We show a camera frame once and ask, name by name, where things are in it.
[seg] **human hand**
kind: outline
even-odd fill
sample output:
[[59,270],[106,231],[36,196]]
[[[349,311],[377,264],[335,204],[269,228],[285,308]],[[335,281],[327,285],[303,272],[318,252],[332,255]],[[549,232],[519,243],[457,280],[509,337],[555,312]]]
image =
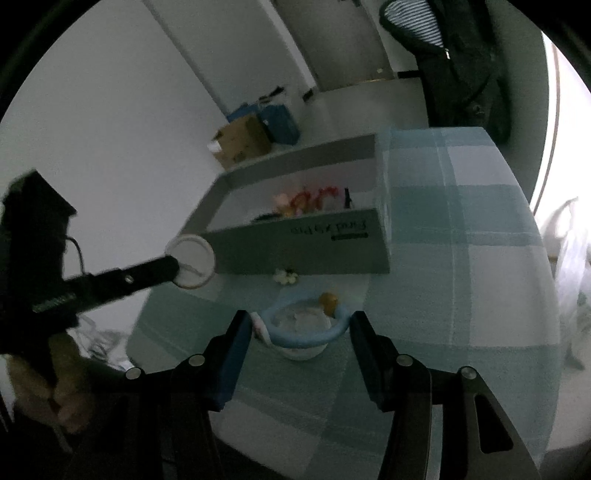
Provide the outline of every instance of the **human hand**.
[[[49,338],[57,384],[47,381],[20,356],[8,358],[8,375],[16,395],[15,407],[45,425],[61,425],[68,433],[79,433],[90,422],[95,399],[86,378],[85,361],[75,341],[66,333]],[[54,400],[51,408],[48,400]]]

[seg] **metal screw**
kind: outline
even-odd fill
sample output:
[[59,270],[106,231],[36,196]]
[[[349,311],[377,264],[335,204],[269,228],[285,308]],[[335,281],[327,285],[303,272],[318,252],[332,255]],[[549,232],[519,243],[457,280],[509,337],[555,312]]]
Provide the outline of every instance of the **metal screw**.
[[463,367],[460,372],[462,373],[462,376],[468,380],[474,380],[478,376],[476,370],[472,367]]
[[413,358],[410,355],[398,355],[396,363],[401,367],[410,367],[413,364]]
[[136,378],[139,378],[139,376],[142,374],[142,369],[138,368],[138,367],[132,367],[129,370],[127,370],[127,372],[125,372],[125,378],[127,380],[135,380]]
[[193,355],[189,357],[189,365],[191,367],[200,367],[205,363],[205,357],[203,355]]

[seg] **tablecloth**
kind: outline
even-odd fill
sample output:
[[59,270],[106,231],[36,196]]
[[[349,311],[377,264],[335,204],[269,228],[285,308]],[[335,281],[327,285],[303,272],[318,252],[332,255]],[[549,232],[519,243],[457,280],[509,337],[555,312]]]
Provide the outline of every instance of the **tablecloth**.
[[[366,311],[401,353],[430,368],[474,366],[539,464],[560,352],[550,266],[528,203],[483,129],[389,129],[379,140],[391,186],[390,274],[308,276],[288,287],[266,275],[216,275],[192,292],[162,285],[128,354],[147,371],[172,368],[223,333],[237,309],[261,311],[292,288],[331,291]],[[369,479],[392,414],[370,402],[346,333],[306,362],[251,342],[234,399],[211,419],[226,443],[290,478]]]

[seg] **open box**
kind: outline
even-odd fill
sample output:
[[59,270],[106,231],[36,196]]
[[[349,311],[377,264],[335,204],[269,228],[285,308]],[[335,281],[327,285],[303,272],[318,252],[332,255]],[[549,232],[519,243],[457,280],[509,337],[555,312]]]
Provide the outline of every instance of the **open box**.
[[[245,162],[216,179],[182,233],[207,239],[218,273],[387,273],[390,198],[381,141],[364,135]],[[275,195],[326,186],[347,187],[354,208],[251,223],[273,210]]]

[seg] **door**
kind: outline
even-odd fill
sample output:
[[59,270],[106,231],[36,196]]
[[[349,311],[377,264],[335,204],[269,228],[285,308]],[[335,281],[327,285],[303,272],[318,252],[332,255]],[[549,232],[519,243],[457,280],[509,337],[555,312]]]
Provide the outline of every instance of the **door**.
[[273,0],[321,91],[394,78],[360,0]]

